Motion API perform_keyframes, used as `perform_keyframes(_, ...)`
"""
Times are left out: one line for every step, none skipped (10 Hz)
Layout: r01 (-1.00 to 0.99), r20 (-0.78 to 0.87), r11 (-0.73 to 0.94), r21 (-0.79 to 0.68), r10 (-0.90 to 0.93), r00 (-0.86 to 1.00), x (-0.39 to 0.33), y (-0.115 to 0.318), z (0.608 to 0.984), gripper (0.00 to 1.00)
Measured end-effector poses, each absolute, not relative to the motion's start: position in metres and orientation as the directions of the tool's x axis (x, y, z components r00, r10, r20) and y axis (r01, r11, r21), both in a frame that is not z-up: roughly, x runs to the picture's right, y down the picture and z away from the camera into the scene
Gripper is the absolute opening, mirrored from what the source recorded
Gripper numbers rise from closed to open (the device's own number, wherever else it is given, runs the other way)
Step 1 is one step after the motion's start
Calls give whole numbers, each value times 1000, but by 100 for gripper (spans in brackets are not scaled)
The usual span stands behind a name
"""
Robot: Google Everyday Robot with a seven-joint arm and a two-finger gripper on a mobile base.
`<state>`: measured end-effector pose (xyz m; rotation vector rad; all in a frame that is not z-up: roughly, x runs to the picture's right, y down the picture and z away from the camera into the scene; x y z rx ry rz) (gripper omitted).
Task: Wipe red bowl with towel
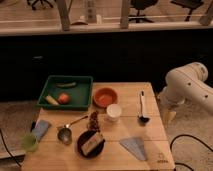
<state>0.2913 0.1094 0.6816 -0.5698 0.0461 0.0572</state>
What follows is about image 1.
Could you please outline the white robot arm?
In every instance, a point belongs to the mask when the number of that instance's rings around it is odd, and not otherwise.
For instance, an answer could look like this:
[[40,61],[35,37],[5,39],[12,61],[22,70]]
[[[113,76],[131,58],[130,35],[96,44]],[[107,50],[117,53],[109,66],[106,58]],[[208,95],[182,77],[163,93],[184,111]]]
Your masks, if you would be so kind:
[[167,126],[176,116],[175,109],[190,100],[213,115],[213,88],[205,84],[207,67],[192,62],[170,70],[165,77],[166,86],[158,94],[162,122]]

